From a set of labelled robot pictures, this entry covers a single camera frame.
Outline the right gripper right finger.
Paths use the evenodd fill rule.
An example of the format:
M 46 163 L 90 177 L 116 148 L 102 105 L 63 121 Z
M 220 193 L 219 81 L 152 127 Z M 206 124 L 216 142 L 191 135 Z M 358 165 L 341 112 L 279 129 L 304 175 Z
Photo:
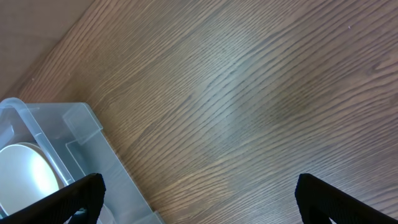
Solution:
M 304 224 L 397 224 L 311 174 L 300 174 L 295 199 Z

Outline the cream bowl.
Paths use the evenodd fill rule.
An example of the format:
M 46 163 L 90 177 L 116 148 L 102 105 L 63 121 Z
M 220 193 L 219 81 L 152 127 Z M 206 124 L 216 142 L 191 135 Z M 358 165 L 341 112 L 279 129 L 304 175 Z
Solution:
M 20 142 L 1 149 L 1 209 L 7 216 L 63 187 L 55 168 L 37 144 Z

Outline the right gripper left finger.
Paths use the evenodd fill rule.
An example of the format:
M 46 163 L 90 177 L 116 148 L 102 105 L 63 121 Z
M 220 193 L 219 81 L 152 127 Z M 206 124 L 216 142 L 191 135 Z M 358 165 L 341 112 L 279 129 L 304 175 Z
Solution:
M 1 219 L 1 224 L 96 224 L 104 204 L 105 192 L 103 176 L 92 173 Z

